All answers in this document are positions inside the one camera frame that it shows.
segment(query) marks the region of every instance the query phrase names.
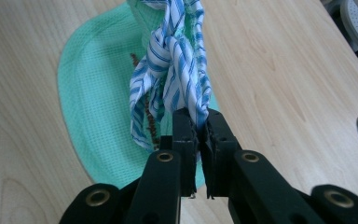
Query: green towel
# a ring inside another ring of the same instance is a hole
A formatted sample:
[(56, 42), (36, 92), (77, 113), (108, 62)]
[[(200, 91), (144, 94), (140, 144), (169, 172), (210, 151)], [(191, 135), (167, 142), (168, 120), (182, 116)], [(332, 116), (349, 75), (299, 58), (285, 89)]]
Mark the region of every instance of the green towel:
[[(91, 178), (123, 188), (141, 176), (149, 156), (130, 134), (132, 54), (142, 57), (160, 11), (130, 0), (87, 21), (70, 37), (58, 68), (63, 117)], [(210, 108), (218, 109), (212, 96)], [(171, 115), (160, 125), (172, 134)], [(197, 186), (204, 183), (200, 164)]]

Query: screw hole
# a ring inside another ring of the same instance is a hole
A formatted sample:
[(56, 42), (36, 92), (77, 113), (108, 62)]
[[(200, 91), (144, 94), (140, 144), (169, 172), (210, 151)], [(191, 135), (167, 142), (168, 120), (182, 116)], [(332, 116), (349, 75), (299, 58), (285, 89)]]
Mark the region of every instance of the screw hole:
[(103, 205), (110, 198), (110, 193), (106, 189), (96, 189), (86, 197), (86, 204), (91, 207)]
[(157, 155), (157, 159), (159, 161), (163, 161), (163, 162), (171, 161), (173, 159), (173, 154), (168, 153), (168, 152), (162, 152)]
[(324, 197), (329, 201), (330, 203), (333, 203), (339, 207), (343, 208), (352, 208), (354, 203), (351, 198), (349, 198), (347, 195), (342, 194), (336, 190), (327, 190), (324, 192)]
[(249, 161), (249, 162), (257, 162), (259, 160), (258, 156), (256, 156), (253, 153), (249, 153), (249, 152), (243, 153), (242, 159), (245, 161)]

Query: wooden table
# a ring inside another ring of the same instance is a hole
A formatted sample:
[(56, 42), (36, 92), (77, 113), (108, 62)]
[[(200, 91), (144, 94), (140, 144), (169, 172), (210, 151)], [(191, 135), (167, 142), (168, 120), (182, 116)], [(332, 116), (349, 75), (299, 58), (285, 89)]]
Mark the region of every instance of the wooden table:
[[(57, 65), (71, 33), (123, 0), (0, 0), (0, 223), (57, 223), (92, 184), (62, 120)], [(209, 74), (242, 147), (310, 193), (358, 194), (358, 61), (318, 0), (203, 1)], [(225, 200), (183, 223), (227, 223)]]

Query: striped fabric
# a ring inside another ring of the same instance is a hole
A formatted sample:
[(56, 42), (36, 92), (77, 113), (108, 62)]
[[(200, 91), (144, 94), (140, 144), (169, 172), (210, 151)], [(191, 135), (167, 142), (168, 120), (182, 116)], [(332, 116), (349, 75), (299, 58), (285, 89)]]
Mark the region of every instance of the striped fabric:
[(146, 55), (131, 77), (131, 135), (152, 151), (144, 133), (145, 95), (149, 111), (157, 122), (165, 110), (187, 107), (201, 129), (208, 117), (211, 85), (206, 74), (202, 36), (204, 10), (199, 0), (141, 0), (154, 9), (165, 10), (159, 28), (151, 33)]

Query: blue striped cloth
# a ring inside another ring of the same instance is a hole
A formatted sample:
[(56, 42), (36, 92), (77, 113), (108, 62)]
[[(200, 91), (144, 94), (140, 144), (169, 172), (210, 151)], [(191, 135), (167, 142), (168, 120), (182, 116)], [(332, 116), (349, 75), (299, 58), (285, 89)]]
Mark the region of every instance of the blue striped cloth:
[(188, 108), (201, 129), (208, 117), (211, 85), (206, 74), (202, 36), (204, 10), (199, 0), (141, 0), (149, 7), (165, 10), (159, 28), (151, 33), (146, 55), (131, 77), (130, 108), (133, 140), (152, 151), (144, 133), (145, 95), (149, 111), (160, 122), (165, 110)]

